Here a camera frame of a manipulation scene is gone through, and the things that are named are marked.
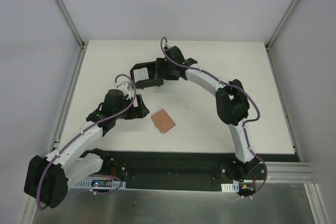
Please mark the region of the tan leather card holder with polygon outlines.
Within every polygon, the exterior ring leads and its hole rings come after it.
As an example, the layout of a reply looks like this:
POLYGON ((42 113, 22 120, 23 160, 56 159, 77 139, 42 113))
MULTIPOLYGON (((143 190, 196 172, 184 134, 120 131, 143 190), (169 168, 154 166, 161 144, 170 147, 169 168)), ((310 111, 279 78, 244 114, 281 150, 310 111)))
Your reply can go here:
POLYGON ((176 126, 175 122, 164 109, 161 109, 151 115, 151 119, 155 127, 163 134, 167 133, 169 130, 176 126))

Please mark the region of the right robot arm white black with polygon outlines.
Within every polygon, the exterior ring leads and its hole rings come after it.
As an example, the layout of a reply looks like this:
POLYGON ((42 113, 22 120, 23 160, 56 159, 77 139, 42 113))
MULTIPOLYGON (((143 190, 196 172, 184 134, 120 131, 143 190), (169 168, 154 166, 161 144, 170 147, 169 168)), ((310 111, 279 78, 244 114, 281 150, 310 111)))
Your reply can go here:
POLYGON ((237 79, 224 81, 198 65, 197 61, 184 59, 177 46, 161 46, 165 56, 164 73, 172 80, 183 78, 202 87, 215 97, 216 112, 228 125, 235 147, 236 161, 226 169, 226 175, 242 182, 255 173, 260 160, 249 140, 247 123, 260 118, 260 111, 237 79))

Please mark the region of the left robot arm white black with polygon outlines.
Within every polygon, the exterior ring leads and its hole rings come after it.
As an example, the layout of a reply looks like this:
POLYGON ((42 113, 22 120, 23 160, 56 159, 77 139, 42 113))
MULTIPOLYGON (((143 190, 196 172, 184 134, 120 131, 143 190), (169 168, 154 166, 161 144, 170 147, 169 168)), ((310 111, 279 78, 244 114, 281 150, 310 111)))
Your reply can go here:
POLYGON ((40 210, 57 207, 70 187, 85 177, 110 173, 111 156, 98 148, 89 147, 99 142, 119 119, 133 120, 146 117, 149 110, 142 96, 111 89, 104 101, 91 112, 82 127, 64 146, 46 156, 35 155, 29 162, 24 192, 35 198, 40 210))

